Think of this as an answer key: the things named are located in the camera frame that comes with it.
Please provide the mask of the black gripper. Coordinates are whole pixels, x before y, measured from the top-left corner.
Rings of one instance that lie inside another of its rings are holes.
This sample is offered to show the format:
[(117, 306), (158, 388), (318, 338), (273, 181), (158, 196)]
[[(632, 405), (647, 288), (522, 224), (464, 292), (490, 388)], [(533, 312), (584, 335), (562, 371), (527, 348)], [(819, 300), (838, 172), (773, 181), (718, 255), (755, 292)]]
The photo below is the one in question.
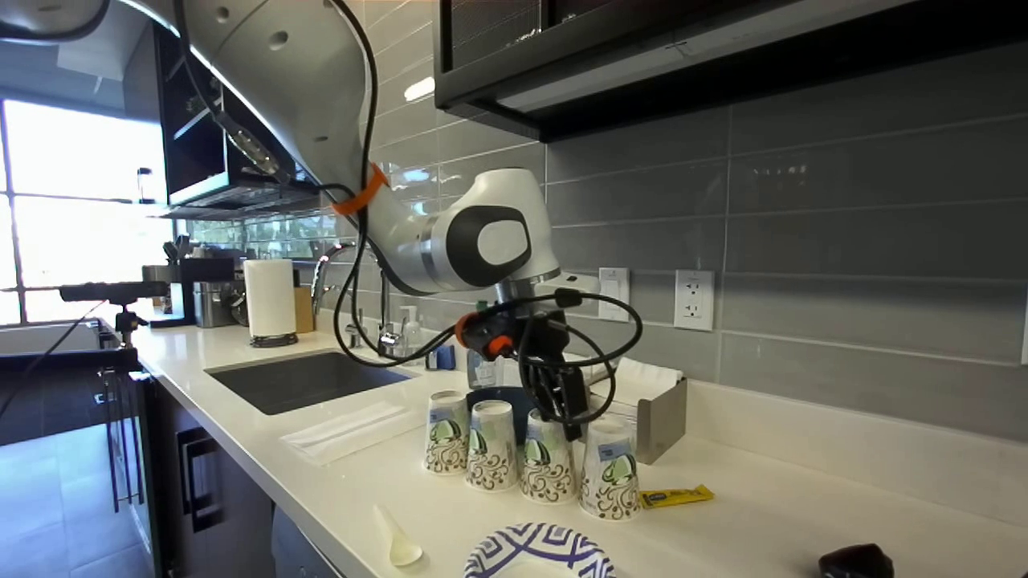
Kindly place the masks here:
[(578, 440), (580, 419), (587, 418), (587, 388), (580, 385), (580, 371), (566, 360), (566, 312), (578, 300), (578, 288), (530, 292), (512, 300), (520, 382), (536, 399), (547, 399), (547, 419), (551, 419), (566, 440)]

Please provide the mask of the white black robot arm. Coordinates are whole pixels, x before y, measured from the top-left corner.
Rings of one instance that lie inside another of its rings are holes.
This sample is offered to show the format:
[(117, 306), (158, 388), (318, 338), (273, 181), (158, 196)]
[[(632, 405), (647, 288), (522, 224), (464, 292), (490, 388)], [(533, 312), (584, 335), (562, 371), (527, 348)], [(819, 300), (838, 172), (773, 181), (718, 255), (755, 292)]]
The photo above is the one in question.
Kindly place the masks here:
[(441, 211), (373, 162), (376, 56), (344, 0), (125, 0), (167, 30), (292, 156), (407, 295), (512, 288), (560, 272), (530, 169), (486, 169)]

